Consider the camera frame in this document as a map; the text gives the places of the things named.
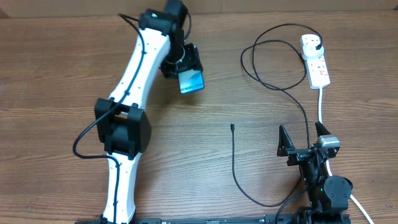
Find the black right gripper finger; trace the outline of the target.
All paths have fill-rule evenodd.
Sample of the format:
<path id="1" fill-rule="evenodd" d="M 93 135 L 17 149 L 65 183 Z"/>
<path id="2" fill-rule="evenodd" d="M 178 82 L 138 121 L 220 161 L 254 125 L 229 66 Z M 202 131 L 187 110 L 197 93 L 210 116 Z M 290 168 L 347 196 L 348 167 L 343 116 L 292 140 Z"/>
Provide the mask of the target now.
<path id="1" fill-rule="evenodd" d="M 330 134 L 331 134 L 331 133 L 327 130 L 327 128 L 324 127 L 324 125 L 323 125 L 321 122 L 319 122 L 319 121 L 317 121 L 317 122 L 315 123 L 315 127 L 316 127 L 316 130 L 317 130 L 317 136 L 318 136 L 318 137 L 324 136 L 324 135 L 330 135 Z"/>
<path id="2" fill-rule="evenodd" d="M 284 128 L 284 125 L 279 126 L 279 143 L 277 148 L 277 156 L 284 157 L 288 156 L 292 151 L 295 150 L 295 146 Z"/>

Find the blue screen smartphone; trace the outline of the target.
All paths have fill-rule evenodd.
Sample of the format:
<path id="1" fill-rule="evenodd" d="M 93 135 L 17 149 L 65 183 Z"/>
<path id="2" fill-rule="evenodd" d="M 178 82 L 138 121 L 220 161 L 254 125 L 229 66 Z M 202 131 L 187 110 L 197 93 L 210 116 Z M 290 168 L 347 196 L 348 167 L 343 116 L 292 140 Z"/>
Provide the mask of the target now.
<path id="1" fill-rule="evenodd" d="M 200 70 L 188 70 L 179 73 L 178 80 L 181 94 L 200 91 L 205 87 L 203 74 Z"/>

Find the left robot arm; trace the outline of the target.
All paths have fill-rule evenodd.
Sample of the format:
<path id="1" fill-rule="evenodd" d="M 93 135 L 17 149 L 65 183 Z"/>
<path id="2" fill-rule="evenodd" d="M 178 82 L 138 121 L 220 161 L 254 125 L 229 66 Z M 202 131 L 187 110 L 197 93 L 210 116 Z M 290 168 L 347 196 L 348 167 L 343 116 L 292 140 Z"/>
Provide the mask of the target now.
<path id="1" fill-rule="evenodd" d="M 137 165 L 152 132 L 146 104 L 157 72 L 177 79 L 182 94 L 205 87 L 198 48 L 186 42 L 183 30 L 190 19 L 182 1 L 142 13 L 124 75 L 107 99 L 96 101 L 95 126 L 109 165 L 108 199 L 98 223 L 134 223 Z"/>

